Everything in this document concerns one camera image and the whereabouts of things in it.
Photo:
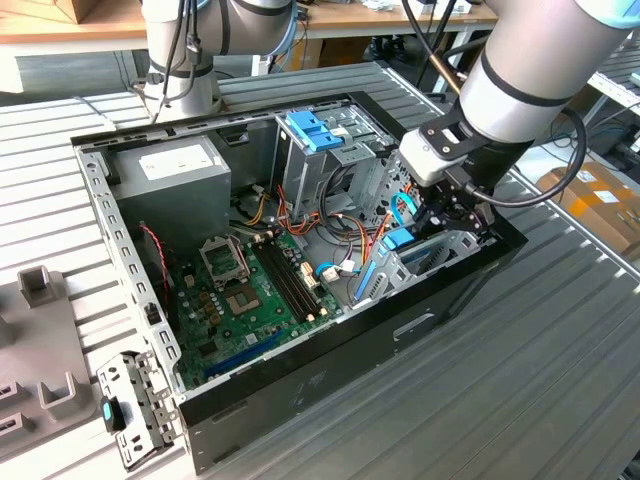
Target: blue clip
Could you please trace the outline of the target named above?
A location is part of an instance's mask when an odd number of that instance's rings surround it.
[[[309,145],[314,152],[339,147],[344,140],[333,135],[325,123],[312,112],[293,112],[287,114],[291,128]]]
[[[382,242],[389,248],[389,250],[395,250],[402,245],[405,245],[414,240],[413,235],[409,233],[406,228],[398,228],[387,233]]]

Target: green circuit board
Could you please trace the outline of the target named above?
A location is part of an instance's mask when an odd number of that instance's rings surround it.
[[[275,245],[283,256],[286,254],[291,272],[302,279],[299,270],[305,260],[293,240],[283,234]],[[189,389],[322,327],[342,313],[330,293],[317,294],[317,289],[307,288],[323,314],[312,321],[296,318],[278,291],[279,280],[274,282],[269,278],[254,248],[258,247],[241,246],[250,276],[244,281],[229,282],[224,289],[214,287],[198,252],[190,261],[170,270],[176,283],[172,294],[177,295],[178,328],[174,328],[174,333],[182,351],[178,370]],[[224,273],[236,265],[230,262],[227,253],[219,253],[207,256],[214,274]],[[185,272],[193,277],[188,279],[191,286],[187,286]]]

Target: metal table surface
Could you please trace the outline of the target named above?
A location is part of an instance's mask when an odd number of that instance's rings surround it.
[[[358,89],[406,127],[433,115],[376,64],[221,86],[232,108]],[[119,126],[146,122],[129,94],[89,100]],[[68,144],[104,128],[77,100],[0,109],[0,281],[64,272],[92,375],[142,347]],[[498,194],[523,192],[510,179]],[[640,447],[637,273],[549,206],[506,213],[529,243],[463,315],[210,478],[615,478]],[[7,479],[95,475],[125,477],[100,418],[0,465]],[[128,478],[193,476],[178,443]]]

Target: ram slot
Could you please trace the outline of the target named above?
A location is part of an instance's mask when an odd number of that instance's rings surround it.
[[[253,248],[253,253],[298,322],[306,322],[308,315],[318,315],[320,308],[315,299],[277,246],[259,245]]]

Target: motherboard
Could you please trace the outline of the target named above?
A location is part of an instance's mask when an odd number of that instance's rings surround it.
[[[188,389],[342,314],[289,234],[214,243],[170,270],[177,304],[172,327],[182,351],[178,370]]]

